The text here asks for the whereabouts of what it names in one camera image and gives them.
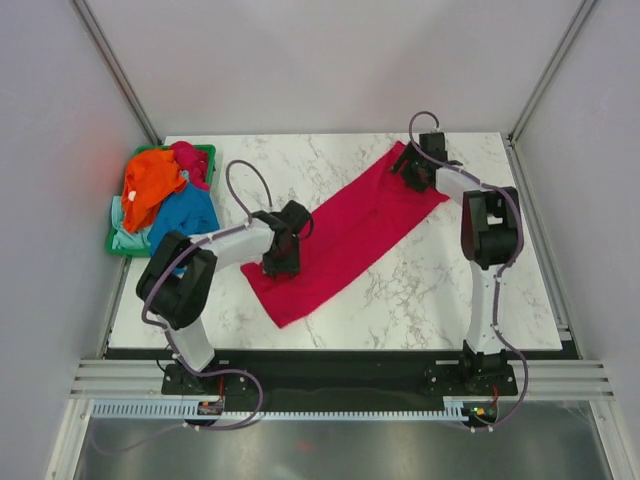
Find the orange t shirt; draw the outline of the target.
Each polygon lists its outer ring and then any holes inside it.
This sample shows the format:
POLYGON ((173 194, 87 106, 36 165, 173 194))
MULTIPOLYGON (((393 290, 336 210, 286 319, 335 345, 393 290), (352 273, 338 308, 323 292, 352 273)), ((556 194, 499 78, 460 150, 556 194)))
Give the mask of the orange t shirt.
POLYGON ((150 149, 136 154, 124 174, 124 229, 136 233, 151 226, 163 201, 186 186, 187 180, 171 150, 150 149))

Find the green plastic basket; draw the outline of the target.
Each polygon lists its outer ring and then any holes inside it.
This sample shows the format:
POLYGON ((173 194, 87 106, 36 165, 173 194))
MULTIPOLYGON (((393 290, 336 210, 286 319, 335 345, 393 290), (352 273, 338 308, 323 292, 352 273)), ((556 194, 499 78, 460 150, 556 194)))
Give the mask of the green plastic basket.
MULTIPOLYGON (((192 146, 192 148, 199 154, 204 155, 205 175, 203 182, 211 181, 215 172, 215 146, 211 144, 200 144, 192 146)), ((106 251, 109 254, 129 258, 149 257, 147 234, 150 228, 147 227, 141 233, 129 234, 122 226, 123 220, 124 212, 121 208, 121 197, 114 196, 111 204, 111 227, 107 235, 106 251)))

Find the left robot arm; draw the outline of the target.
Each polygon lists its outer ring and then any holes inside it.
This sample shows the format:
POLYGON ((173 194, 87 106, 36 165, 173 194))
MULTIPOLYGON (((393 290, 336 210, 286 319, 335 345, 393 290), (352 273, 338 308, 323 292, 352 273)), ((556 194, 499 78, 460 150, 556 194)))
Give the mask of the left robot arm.
POLYGON ((300 234, 313 227, 312 214, 291 200, 280 211, 256 211, 228 229, 164 236, 137 283, 136 295, 143 301, 142 321, 163 331, 174 358, 186 369, 185 382, 196 392, 211 392, 220 378, 201 319, 214 275, 256 262, 269 279, 292 278, 301 271, 300 234))

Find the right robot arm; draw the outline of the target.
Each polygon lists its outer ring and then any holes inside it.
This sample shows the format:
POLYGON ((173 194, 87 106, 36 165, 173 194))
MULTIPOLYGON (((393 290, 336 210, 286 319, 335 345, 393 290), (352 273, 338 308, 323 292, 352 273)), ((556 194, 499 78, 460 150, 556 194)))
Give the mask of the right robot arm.
POLYGON ((449 159, 442 132, 412 139, 391 172, 400 174, 407 187, 440 193, 462 209, 460 241, 471 268, 472 305, 457 377, 465 391, 481 393, 494 375, 507 370, 500 294, 505 272, 523 248, 518 191, 488 185, 449 159))

